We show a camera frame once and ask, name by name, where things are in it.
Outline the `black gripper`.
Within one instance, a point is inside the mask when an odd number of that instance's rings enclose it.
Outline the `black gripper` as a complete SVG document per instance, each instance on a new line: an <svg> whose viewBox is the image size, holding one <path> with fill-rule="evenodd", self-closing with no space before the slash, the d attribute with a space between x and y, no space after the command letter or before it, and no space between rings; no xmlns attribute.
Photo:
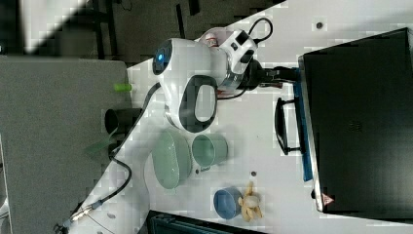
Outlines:
<svg viewBox="0 0 413 234"><path fill-rule="evenodd" d="M240 90L252 91L255 88L282 89L282 83L269 83L273 80L296 80L298 73L295 68L277 66L270 70L263 68L259 61L253 59L244 72L244 78L239 85Z"/></svg>

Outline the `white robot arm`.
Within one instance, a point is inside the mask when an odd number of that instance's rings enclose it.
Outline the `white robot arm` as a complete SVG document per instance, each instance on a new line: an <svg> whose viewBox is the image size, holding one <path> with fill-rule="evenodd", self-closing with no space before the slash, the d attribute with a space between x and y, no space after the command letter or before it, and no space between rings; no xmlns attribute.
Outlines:
<svg viewBox="0 0 413 234"><path fill-rule="evenodd" d="M157 83L141 115L109 153L110 164L91 194L63 224L66 234L137 234L149 213L144 165L165 123L200 133L214 121L219 90L297 80L290 68L260 68L252 59L256 50L256 40L229 39L219 47L179 38L163 42L152 60Z"/></svg>

